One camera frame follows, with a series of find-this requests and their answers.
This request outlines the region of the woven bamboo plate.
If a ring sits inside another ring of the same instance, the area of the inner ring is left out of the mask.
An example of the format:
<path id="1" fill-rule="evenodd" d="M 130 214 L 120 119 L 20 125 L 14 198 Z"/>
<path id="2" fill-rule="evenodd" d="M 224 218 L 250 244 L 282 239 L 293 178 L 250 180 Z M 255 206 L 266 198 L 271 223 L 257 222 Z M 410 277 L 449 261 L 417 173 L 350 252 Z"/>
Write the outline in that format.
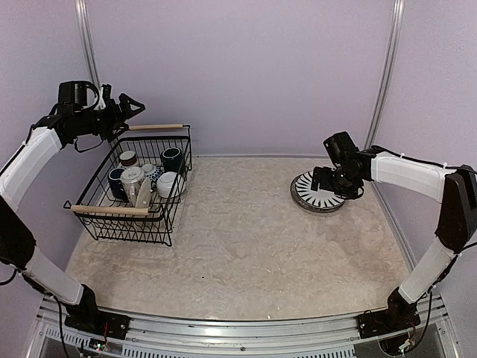
<path id="1" fill-rule="evenodd" d="M 142 182 L 136 198 L 135 208 L 148 208 L 151 200 L 151 179 L 146 178 Z"/>

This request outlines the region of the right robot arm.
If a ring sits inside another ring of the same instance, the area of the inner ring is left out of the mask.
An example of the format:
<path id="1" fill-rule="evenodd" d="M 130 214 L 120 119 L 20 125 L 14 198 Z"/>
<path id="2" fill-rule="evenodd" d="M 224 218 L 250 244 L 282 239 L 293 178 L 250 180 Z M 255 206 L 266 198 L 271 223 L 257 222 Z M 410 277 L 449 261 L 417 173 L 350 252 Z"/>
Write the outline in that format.
<path id="1" fill-rule="evenodd" d="M 435 205 L 435 231 L 409 276 L 388 297 L 381 315 L 386 330 L 406 323 L 416 303 L 452 270 L 476 233 L 476 171 L 411 158 L 374 146 L 361 150 L 330 139 L 324 147 L 330 166 L 319 167 L 314 187 L 344 199 L 357 199 L 364 182 L 408 190 Z"/>

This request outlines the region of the white floral print mug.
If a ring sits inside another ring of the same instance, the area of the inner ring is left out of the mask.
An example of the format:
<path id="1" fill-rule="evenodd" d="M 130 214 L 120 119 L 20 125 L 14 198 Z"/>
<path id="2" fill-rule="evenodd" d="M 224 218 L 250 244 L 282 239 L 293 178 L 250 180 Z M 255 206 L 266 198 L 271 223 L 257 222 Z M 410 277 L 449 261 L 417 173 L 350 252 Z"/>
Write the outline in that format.
<path id="1" fill-rule="evenodd" d="M 126 168 L 121 174 L 121 184 L 126 193 L 128 201 L 133 207 L 136 206 L 137 196 L 144 179 L 145 173 L 143 169 L 138 166 Z"/>

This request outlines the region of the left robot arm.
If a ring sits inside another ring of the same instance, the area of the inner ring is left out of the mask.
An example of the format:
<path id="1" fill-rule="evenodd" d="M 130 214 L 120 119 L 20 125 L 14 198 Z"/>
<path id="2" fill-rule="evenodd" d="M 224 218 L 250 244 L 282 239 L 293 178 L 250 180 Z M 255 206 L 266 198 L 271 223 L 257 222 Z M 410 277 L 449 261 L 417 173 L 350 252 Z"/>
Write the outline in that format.
<path id="1" fill-rule="evenodd" d="M 68 144 L 84 135 L 111 141 L 128 130 L 128 119 L 144 110 L 144 104 L 125 94 L 118 101 L 98 96 L 91 107 L 84 98 L 60 101 L 31 126 L 27 139 L 1 170 L 1 262 L 13 266 L 41 293 L 53 295 L 90 332 L 104 325 L 94 292 L 41 252 L 17 211 L 38 174 Z"/>

